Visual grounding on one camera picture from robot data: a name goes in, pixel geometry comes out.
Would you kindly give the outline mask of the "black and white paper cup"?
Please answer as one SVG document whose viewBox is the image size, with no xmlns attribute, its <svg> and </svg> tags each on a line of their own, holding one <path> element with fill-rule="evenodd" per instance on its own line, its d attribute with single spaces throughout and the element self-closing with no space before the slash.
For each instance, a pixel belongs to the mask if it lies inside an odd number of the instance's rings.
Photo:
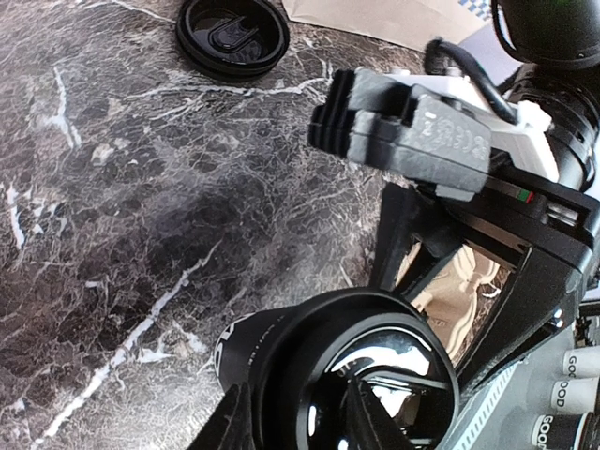
<svg viewBox="0 0 600 450">
<path fill-rule="evenodd" d="M 213 361 L 223 392 L 240 383 L 255 383 L 257 373 L 276 348 L 290 320 L 291 307 L 244 315 L 229 324 L 217 339 Z"/>
</svg>

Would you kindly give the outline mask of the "brown cardboard cup carrier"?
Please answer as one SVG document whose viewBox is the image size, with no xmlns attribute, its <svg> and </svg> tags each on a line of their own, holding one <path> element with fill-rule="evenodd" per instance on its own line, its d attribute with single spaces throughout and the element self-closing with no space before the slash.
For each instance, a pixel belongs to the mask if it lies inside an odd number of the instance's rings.
<svg viewBox="0 0 600 450">
<path fill-rule="evenodd" d="M 470 247 L 462 247 L 412 300 L 427 316 L 454 366 L 474 344 L 511 272 Z"/>
</svg>

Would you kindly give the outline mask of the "blue checkered paper bag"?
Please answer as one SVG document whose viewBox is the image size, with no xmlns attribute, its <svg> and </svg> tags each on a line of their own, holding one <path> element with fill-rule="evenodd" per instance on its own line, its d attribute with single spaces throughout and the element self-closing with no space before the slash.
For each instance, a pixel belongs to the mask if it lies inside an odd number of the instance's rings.
<svg viewBox="0 0 600 450">
<path fill-rule="evenodd" d="M 413 50 L 442 37 L 459 43 L 491 23 L 489 1 L 284 0 L 288 17 Z"/>
</svg>

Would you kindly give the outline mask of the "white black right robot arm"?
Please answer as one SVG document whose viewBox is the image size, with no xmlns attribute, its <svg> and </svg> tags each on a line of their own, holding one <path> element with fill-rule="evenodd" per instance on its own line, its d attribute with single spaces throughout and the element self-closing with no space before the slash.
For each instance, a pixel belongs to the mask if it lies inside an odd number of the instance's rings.
<svg viewBox="0 0 600 450">
<path fill-rule="evenodd" d="M 597 175 L 599 5 L 495 1 L 491 8 L 498 40 L 521 62 L 502 90 L 550 115 L 546 138 L 559 179 L 523 171 L 494 151 L 487 185 L 469 202 L 437 200 L 428 187 L 386 186 L 371 276 L 376 287 L 413 300 L 460 242 L 510 270 L 458 365 L 464 398 L 572 323 L 599 267 L 599 203 L 586 193 Z"/>
</svg>

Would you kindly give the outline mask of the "black coffee cup lid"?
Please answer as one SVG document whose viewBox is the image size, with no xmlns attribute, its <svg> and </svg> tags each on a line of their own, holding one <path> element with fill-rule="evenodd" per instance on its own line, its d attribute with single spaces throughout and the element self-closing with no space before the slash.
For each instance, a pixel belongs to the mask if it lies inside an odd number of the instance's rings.
<svg viewBox="0 0 600 450">
<path fill-rule="evenodd" d="M 364 383 L 410 443 L 433 449 L 458 415 L 458 382 L 427 320 L 390 293 L 352 288 L 252 315 L 259 449 L 336 449 L 350 439 L 348 387 Z"/>
</svg>

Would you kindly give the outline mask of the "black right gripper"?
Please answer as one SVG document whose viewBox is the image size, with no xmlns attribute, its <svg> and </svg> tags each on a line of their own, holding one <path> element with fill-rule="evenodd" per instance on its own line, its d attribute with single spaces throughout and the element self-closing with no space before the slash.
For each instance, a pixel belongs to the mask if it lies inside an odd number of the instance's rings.
<svg viewBox="0 0 600 450">
<path fill-rule="evenodd" d="M 430 183 L 389 184 L 369 283 L 413 300 L 462 246 L 509 271 L 457 367 L 460 392 L 470 397 L 575 320 L 599 265 L 599 203 L 508 166 L 467 202 Z"/>
</svg>

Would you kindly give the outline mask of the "stack of black lids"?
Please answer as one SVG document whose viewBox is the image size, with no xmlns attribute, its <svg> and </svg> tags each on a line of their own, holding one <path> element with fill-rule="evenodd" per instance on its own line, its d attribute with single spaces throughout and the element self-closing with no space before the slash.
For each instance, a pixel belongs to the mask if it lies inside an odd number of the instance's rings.
<svg viewBox="0 0 600 450">
<path fill-rule="evenodd" d="M 290 30 L 268 1 L 185 1 L 175 23 L 180 55 L 202 75 L 249 83 L 285 55 Z"/>
</svg>

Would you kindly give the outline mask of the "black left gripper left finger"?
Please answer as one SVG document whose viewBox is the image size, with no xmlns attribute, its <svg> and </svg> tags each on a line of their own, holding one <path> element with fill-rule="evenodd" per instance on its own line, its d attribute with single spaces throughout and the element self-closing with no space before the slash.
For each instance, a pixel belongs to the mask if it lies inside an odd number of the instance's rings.
<svg viewBox="0 0 600 450">
<path fill-rule="evenodd" d="M 187 450 L 255 449 L 246 382 L 232 385 Z"/>
</svg>

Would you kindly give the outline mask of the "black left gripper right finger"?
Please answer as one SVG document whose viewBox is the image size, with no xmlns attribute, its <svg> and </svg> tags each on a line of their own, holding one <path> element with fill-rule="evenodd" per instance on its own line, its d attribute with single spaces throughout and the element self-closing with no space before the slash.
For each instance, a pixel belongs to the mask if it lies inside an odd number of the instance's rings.
<svg viewBox="0 0 600 450">
<path fill-rule="evenodd" d="M 406 428 L 416 420 L 419 400 L 409 395 L 391 416 L 366 382 L 352 378 L 345 400 L 345 427 L 349 449 L 415 449 Z"/>
</svg>

